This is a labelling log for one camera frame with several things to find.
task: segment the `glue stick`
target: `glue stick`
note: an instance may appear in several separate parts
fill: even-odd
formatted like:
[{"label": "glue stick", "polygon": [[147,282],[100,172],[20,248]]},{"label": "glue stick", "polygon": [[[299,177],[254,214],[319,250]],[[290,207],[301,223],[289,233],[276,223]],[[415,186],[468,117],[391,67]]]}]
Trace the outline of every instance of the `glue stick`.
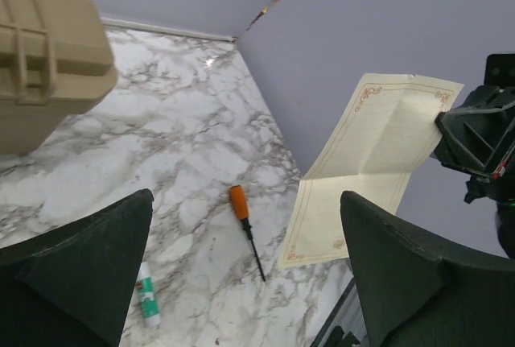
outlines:
[{"label": "glue stick", "polygon": [[138,278],[136,279],[136,292],[138,293],[146,326],[150,328],[157,327],[161,323],[161,316],[159,315],[159,307],[150,276],[150,269],[146,262],[142,262],[142,265],[139,267]]}]

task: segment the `screwdriver shaft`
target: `screwdriver shaft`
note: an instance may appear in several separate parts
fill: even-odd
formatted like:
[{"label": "screwdriver shaft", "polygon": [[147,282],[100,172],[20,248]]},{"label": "screwdriver shaft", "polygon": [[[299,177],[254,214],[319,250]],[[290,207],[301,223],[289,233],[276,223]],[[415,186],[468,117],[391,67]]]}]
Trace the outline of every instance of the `screwdriver shaft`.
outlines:
[{"label": "screwdriver shaft", "polygon": [[263,267],[261,266],[261,261],[259,261],[258,251],[256,250],[256,246],[254,245],[254,240],[250,240],[252,244],[252,249],[254,251],[254,256],[256,256],[257,267],[259,268],[259,273],[261,274],[261,278],[263,281],[266,281],[265,272],[263,272]]}]

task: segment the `ornate corner design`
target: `ornate corner design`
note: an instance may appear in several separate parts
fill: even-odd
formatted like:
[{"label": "ornate corner design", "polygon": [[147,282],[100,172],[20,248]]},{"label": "ornate corner design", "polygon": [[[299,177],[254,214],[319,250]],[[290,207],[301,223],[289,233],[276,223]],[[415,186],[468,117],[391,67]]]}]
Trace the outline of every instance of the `ornate corner design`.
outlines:
[{"label": "ornate corner design", "polygon": [[437,99],[440,99],[440,103],[442,103],[442,106],[446,105],[449,99],[451,98],[451,95],[448,93],[443,93],[440,91],[436,91],[435,97]]},{"label": "ornate corner design", "polygon": [[340,239],[340,240],[336,240],[332,243],[332,247],[335,248],[335,249],[343,249],[345,247],[345,240],[343,239]]},{"label": "ornate corner design", "polygon": [[288,261],[298,261],[304,259],[304,254],[297,254],[295,252],[295,244],[290,246],[290,249],[288,250],[288,254],[286,255],[286,260]]},{"label": "ornate corner design", "polygon": [[365,103],[365,100],[367,100],[370,97],[370,95],[378,95],[379,93],[381,93],[381,91],[382,91],[382,87],[377,87],[377,88],[368,87],[368,88],[363,89],[363,93],[361,94],[361,97],[360,97],[360,102],[354,109],[354,112],[360,112],[361,106]]}]

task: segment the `baseboard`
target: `baseboard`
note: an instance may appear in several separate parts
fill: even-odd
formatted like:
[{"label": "baseboard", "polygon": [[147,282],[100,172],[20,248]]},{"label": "baseboard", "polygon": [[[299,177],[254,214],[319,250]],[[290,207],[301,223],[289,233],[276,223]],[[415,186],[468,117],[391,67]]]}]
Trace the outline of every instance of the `baseboard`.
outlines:
[{"label": "baseboard", "polygon": [[164,35],[181,35],[185,37],[193,37],[196,39],[212,39],[215,41],[225,41],[227,43],[233,43],[236,41],[236,37],[229,37],[226,35],[207,35],[205,33],[197,33],[194,31],[183,31],[179,29],[173,29],[171,27],[159,27],[156,25],[149,25],[146,23],[136,23],[133,21],[124,21],[122,19],[110,19],[101,17],[101,21],[110,27],[122,27],[125,29],[132,29],[136,31],[151,31],[154,33],[161,33]]}]

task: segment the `screwdriver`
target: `screwdriver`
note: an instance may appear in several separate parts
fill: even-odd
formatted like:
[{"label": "screwdriver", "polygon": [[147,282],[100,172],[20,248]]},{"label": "screwdriver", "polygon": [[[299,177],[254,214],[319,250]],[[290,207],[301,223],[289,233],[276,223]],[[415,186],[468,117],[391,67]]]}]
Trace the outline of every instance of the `screwdriver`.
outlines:
[{"label": "screwdriver", "polygon": [[261,262],[259,261],[258,251],[256,250],[256,246],[254,245],[254,239],[252,237],[252,232],[249,223],[249,207],[247,206],[247,200],[245,198],[245,193],[243,191],[242,186],[232,186],[229,190],[229,195],[231,197],[231,203],[233,204],[234,212],[236,213],[236,217],[241,221],[241,226],[243,226],[243,230],[247,233],[247,238],[250,240],[250,244],[252,244],[252,249],[254,251],[254,255],[256,256],[257,267],[259,268],[259,273],[261,274],[261,278],[263,281],[265,279],[265,273],[263,272],[263,268],[261,266]]}]

